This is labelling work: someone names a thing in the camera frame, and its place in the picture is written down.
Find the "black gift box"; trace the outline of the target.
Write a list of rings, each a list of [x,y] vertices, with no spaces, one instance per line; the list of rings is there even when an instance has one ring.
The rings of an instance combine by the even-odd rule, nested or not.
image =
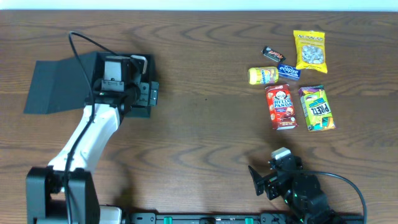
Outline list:
[[[115,114],[124,117],[150,117],[148,113],[121,113],[110,105],[94,102],[92,90],[93,70],[98,55],[148,55],[148,54],[111,54],[109,52],[91,52],[79,59],[67,58],[59,61],[38,61],[35,64],[29,94],[25,104],[25,114],[51,114],[83,108],[88,114]],[[155,62],[149,56],[150,83],[157,82]]]

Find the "green pretz box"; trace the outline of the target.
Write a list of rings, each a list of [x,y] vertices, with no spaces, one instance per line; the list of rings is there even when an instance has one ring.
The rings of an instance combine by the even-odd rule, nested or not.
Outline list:
[[[303,86],[298,93],[310,132],[336,128],[323,85]]]

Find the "yellow snack bag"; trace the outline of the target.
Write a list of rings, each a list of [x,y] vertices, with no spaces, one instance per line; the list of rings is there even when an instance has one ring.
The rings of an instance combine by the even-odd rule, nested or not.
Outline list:
[[[296,69],[328,73],[325,56],[325,33],[314,30],[294,30],[297,52]]]

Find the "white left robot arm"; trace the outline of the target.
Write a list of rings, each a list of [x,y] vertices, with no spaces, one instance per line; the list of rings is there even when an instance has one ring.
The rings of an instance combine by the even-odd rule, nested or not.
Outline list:
[[[25,178],[28,223],[127,223],[124,211],[100,205],[93,174],[123,119],[150,117],[159,83],[149,54],[97,52],[83,69],[89,94],[70,139],[46,167]]]

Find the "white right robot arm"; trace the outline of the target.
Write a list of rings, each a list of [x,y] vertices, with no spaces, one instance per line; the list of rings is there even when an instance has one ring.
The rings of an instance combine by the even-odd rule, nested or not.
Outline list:
[[[346,221],[329,206],[318,178],[305,174],[302,160],[289,154],[269,161],[274,172],[261,176],[252,166],[249,172],[257,195],[265,193],[269,200],[281,197],[291,209],[294,218],[308,224],[342,224]]]

